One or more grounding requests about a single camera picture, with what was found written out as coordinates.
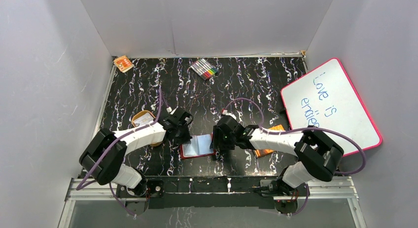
orange book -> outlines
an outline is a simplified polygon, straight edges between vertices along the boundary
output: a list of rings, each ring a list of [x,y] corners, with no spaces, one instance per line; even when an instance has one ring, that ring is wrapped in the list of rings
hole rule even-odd
[[[134,65],[132,64],[132,62],[128,59],[126,55],[115,59],[113,62],[118,67],[118,69],[123,73],[134,67]]]
[[[272,130],[278,130],[278,131],[284,131],[284,128],[283,128],[283,126],[281,124],[279,124],[277,126],[274,126],[274,127],[270,128],[270,129],[272,129]],[[265,155],[272,154],[273,152],[275,152],[275,151],[274,150],[270,150],[270,149],[254,150],[255,156],[257,158],[260,158],[260,157],[265,156]]]

black marbled tabletop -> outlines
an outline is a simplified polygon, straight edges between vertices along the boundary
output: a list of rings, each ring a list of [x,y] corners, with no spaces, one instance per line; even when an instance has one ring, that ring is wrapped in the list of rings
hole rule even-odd
[[[282,124],[289,128],[280,90],[305,73],[302,58],[252,57],[207,58],[219,69],[218,75],[203,81],[189,66],[196,58],[132,59],[134,69],[116,70],[105,106],[101,127],[110,130],[132,128],[132,117],[142,110],[158,110],[158,88],[174,109],[182,107],[194,116],[191,135],[209,134],[220,118],[220,111],[232,99],[255,101],[265,117],[264,127]],[[245,125],[258,124],[261,114],[248,102],[236,102],[228,109]],[[125,164],[149,176],[260,176],[276,175],[294,164],[296,158],[275,152],[256,158],[251,150],[236,147],[216,156],[180,159],[179,148],[166,142],[128,154]]]

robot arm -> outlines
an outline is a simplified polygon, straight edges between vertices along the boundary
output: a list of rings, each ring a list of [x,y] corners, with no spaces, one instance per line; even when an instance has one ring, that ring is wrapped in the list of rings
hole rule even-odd
[[[123,164],[125,155],[144,146],[167,140],[173,140],[174,145],[190,141],[188,125],[192,121],[193,116],[190,113],[177,108],[170,113],[163,112],[157,123],[139,131],[135,131],[139,127],[115,132],[100,129],[81,155],[79,162],[86,170],[90,170],[114,140],[129,131],[135,131],[111,148],[92,176],[100,185],[114,182],[126,186],[136,195],[143,194],[146,190],[146,177],[135,168]]]
[[[285,168],[279,179],[267,188],[269,192],[289,194],[300,184],[312,179],[329,182],[340,163],[344,151],[321,131],[269,134],[257,125],[243,127],[233,115],[223,115],[213,127],[213,146],[217,150],[271,149],[298,157],[298,162]]]

marker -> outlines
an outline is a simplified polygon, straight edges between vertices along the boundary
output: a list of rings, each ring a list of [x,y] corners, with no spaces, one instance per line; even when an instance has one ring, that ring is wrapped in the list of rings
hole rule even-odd
[[[218,70],[212,64],[210,64],[206,59],[202,59],[202,62],[206,64],[212,70],[214,74],[218,72]]]
[[[215,70],[215,73],[217,73],[217,72],[218,72],[218,69],[217,69],[217,68],[215,68],[215,66],[213,66],[212,64],[210,64],[210,63],[209,63],[209,61],[207,61],[206,59],[204,59],[204,61],[205,61],[208,65],[210,65],[210,66],[212,67],[212,69],[213,69],[213,70]]]
[[[199,63],[205,67],[206,71],[208,71],[211,75],[215,74],[210,66],[208,66],[204,61],[199,61]]]
[[[204,67],[201,63],[196,61],[196,65],[199,66],[203,72],[205,72],[205,75],[209,78],[210,76],[212,76],[212,74],[210,74],[210,72],[207,71],[206,67]]]
[[[207,73],[206,70],[202,66],[200,66],[198,62],[195,62],[195,67],[197,67],[206,78],[210,77],[210,74]]]
[[[199,70],[198,68],[196,68],[195,66],[190,66],[201,78],[203,78],[204,80],[206,80],[206,76],[204,75],[204,73]]]

gray wall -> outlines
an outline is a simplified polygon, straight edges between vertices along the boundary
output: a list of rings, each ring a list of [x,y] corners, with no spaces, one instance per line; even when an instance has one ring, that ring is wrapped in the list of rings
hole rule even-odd
[[[334,0],[307,51],[309,69],[341,59],[383,135],[353,176],[368,227],[417,227],[418,0]],[[346,169],[360,157],[344,161]]]
[[[57,227],[111,57],[80,0],[0,0],[0,227]]]
[[[306,50],[332,0],[81,0],[112,55]]]

